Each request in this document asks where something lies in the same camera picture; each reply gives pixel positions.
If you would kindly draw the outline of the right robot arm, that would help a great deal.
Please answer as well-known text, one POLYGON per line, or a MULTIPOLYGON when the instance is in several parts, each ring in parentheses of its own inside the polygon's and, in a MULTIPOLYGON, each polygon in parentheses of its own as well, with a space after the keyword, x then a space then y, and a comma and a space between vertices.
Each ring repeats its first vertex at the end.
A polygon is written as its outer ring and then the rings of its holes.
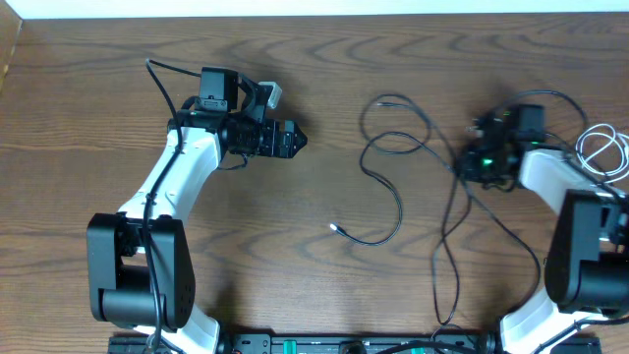
POLYGON ((459 159, 463 180, 523 187, 557 215, 543 287, 484 335, 478 351, 548 353, 586 326, 627 324, 627 195, 580 169, 567 147, 546 143, 540 105, 494 109, 474 129, 459 159))

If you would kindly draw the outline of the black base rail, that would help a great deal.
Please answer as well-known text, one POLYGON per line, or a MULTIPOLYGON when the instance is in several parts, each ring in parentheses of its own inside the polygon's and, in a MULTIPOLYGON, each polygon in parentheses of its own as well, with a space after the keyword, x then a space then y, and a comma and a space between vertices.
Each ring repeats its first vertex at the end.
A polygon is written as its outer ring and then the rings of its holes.
MULTIPOLYGON (((341 354, 379 353, 391 347, 414 342, 435 343, 429 346, 414 347, 399 353, 461 353, 460 350, 475 351, 486 348, 491 353, 501 352, 497 344, 488 341, 487 345, 477 344, 478 335, 447 331, 433 336, 420 337, 335 337, 335 336, 277 336, 261 333, 234 334, 218 341, 215 353, 233 354, 341 354)), ((109 338, 108 354, 145 353, 145 338, 140 336, 112 336, 109 338)), ((554 346, 551 354, 601 354, 600 340, 595 337, 570 337, 554 346)))

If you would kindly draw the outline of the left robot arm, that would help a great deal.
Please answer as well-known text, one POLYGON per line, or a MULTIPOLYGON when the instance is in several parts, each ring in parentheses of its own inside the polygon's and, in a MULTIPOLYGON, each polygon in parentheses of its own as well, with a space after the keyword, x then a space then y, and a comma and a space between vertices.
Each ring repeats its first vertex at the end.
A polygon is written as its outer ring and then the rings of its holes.
POLYGON ((165 148, 142 186, 86 228, 91 313, 145 334, 145 353, 230 352, 218 320, 196 303, 185 234, 190 213, 226 154, 288 159, 308 142, 297 123, 267 117, 281 97, 279 84, 213 67, 196 76, 199 92, 171 107, 165 148))

